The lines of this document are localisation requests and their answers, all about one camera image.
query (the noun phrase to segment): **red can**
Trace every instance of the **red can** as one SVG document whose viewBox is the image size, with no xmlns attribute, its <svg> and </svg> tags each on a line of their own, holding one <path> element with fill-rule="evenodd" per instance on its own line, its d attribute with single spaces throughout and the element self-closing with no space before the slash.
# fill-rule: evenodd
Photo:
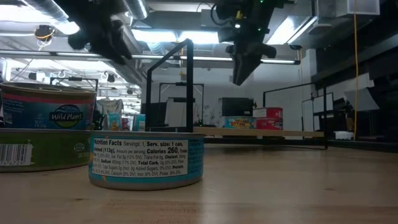
<svg viewBox="0 0 398 224">
<path fill-rule="evenodd" d="M 253 110 L 255 118 L 275 118 L 283 119 L 284 111 L 282 108 L 257 108 Z"/>
<path fill-rule="evenodd" d="M 256 119 L 256 128 L 261 130 L 283 130 L 283 119 L 276 118 L 258 118 Z"/>
</svg>

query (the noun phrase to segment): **wooden board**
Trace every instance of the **wooden board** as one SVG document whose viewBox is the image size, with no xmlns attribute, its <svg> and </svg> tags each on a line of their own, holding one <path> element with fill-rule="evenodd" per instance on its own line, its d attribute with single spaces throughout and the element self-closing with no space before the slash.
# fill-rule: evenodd
<svg viewBox="0 0 398 224">
<path fill-rule="evenodd" d="M 0 174 L 3 224 L 398 221 L 398 154 L 206 145 L 203 180 L 152 192 L 103 189 L 87 167 Z"/>
<path fill-rule="evenodd" d="M 194 133 L 202 133 L 207 136 L 303 136 L 323 137 L 323 132 L 309 131 L 273 131 L 257 129 L 232 129 L 232 128 L 193 128 Z"/>
</svg>

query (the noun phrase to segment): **nutrition facts label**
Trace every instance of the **nutrition facts label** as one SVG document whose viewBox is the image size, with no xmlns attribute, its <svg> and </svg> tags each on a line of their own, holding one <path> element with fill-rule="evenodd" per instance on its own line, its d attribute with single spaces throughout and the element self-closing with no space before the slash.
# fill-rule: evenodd
<svg viewBox="0 0 398 224">
<path fill-rule="evenodd" d="M 187 140 L 94 139 L 92 173 L 110 177 L 172 177 L 188 172 Z"/>
</svg>

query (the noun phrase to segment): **tuna can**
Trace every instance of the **tuna can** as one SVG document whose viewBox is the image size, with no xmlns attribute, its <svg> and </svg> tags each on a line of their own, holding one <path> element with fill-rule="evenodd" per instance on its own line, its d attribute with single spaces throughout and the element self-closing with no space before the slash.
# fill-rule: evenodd
<svg viewBox="0 0 398 224">
<path fill-rule="evenodd" d="M 283 119 L 276 118 L 257 118 L 256 128 L 262 130 L 283 130 Z"/>
<path fill-rule="evenodd" d="M 1 128 L 0 172 L 85 165 L 90 158 L 89 140 L 89 131 Z"/>
<path fill-rule="evenodd" d="M 134 122 L 132 125 L 133 131 L 145 131 L 145 115 L 144 114 L 135 114 Z"/>
<path fill-rule="evenodd" d="M 244 116 L 225 117 L 225 128 L 254 128 L 254 118 Z"/>
<path fill-rule="evenodd" d="M 2 83 L 0 87 L 6 128 L 90 128 L 93 90 L 34 83 Z"/>
<path fill-rule="evenodd" d="M 255 118 L 275 118 L 283 119 L 284 111 L 282 108 L 256 108 L 253 110 Z"/>
<path fill-rule="evenodd" d="M 93 131 L 90 182 L 120 190 L 161 190 L 198 182 L 204 135 Z"/>
</svg>

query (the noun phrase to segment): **green can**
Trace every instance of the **green can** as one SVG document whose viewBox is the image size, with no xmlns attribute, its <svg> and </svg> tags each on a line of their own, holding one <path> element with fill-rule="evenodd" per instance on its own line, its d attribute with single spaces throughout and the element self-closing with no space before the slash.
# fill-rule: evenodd
<svg viewBox="0 0 398 224">
<path fill-rule="evenodd" d="M 0 129 L 0 172 L 29 172 L 86 165 L 90 132 Z"/>
</svg>

